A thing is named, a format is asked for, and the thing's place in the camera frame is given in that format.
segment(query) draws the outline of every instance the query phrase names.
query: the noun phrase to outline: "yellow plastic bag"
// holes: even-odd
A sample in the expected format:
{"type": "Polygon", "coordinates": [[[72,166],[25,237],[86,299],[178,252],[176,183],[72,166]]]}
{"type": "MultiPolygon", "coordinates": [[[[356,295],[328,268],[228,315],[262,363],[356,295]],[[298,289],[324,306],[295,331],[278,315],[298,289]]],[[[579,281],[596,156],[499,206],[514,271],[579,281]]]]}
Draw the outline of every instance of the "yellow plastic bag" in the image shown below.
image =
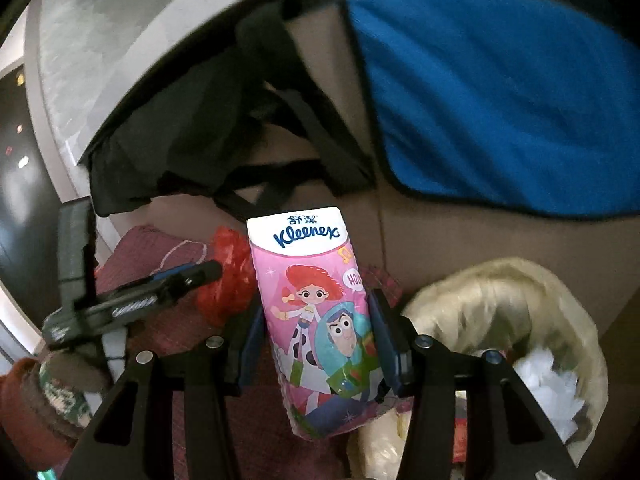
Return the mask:
{"type": "MultiPolygon", "coordinates": [[[[607,365],[591,317],[554,274],[519,258],[490,261],[427,286],[402,314],[418,334],[454,352],[512,349],[518,359],[549,348],[556,367],[577,374],[577,395],[585,400],[575,418],[578,431],[567,442],[574,463],[580,462],[607,404],[607,365]]],[[[398,439],[406,437],[398,428],[391,420],[361,428],[352,468],[361,467],[365,478],[395,478],[404,447],[398,439]]]]}

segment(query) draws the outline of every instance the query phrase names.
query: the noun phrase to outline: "black glossy surface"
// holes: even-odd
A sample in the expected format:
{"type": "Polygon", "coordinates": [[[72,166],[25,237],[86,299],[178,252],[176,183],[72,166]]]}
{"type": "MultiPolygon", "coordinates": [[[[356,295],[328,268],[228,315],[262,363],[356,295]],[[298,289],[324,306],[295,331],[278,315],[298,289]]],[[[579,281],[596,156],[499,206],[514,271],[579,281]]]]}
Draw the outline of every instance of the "black glossy surface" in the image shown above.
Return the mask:
{"type": "Polygon", "coordinates": [[[0,280],[40,327],[60,304],[60,199],[33,134],[25,85],[17,85],[21,73],[18,68],[0,80],[0,280]],[[29,161],[20,168],[25,156],[29,161]]]}

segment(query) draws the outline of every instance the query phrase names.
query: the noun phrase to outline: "blue cloth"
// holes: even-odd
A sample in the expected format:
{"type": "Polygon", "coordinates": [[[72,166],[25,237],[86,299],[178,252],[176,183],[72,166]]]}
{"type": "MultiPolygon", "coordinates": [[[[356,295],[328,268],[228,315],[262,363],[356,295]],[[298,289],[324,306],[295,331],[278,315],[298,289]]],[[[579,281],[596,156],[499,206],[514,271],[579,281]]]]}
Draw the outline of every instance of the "blue cloth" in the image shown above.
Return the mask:
{"type": "Polygon", "coordinates": [[[550,0],[347,0],[404,186],[558,216],[640,211],[640,50],[550,0]]]}

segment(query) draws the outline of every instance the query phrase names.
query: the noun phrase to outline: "red plastic bag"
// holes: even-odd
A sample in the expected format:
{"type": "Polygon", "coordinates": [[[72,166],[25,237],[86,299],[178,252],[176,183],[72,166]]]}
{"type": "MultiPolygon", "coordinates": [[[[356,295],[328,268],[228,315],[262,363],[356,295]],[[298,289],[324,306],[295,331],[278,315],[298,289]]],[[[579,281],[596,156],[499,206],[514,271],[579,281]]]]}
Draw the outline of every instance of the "red plastic bag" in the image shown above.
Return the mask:
{"type": "Polygon", "coordinates": [[[222,327],[233,314],[245,310],[257,288],[249,240],[219,227],[211,240],[211,259],[222,265],[222,278],[198,289],[196,305],[213,326],[222,327]]]}

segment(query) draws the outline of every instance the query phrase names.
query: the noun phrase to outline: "screw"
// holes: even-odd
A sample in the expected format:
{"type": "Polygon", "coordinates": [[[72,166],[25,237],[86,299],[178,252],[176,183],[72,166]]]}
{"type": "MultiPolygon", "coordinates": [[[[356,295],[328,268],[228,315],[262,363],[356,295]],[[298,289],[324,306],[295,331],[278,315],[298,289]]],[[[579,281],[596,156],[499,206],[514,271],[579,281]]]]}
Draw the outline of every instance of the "screw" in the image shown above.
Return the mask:
{"type": "Polygon", "coordinates": [[[497,365],[502,362],[502,354],[497,350],[487,350],[484,354],[482,354],[482,357],[485,361],[491,363],[492,365],[497,365]]]}
{"type": "Polygon", "coordinates": [[[433,337],[421,334],[415,338],[415,344],[420,348],[431,348],[433,346],[433,337]]]}
{"type": "Polygon", "coordinates": [[[141,365],[146,365],[153,358],[154,358],[154,354],[149,350],[143,350],[138,355],[136,355],[136,361],[141,365]]]}
{"type": "Polygon", "coordinates": [[[224,338],[219,335],[212,335],[209,339],[207,339],[207,348],[216,349],[220,348],[225,343],[224,338]]]}

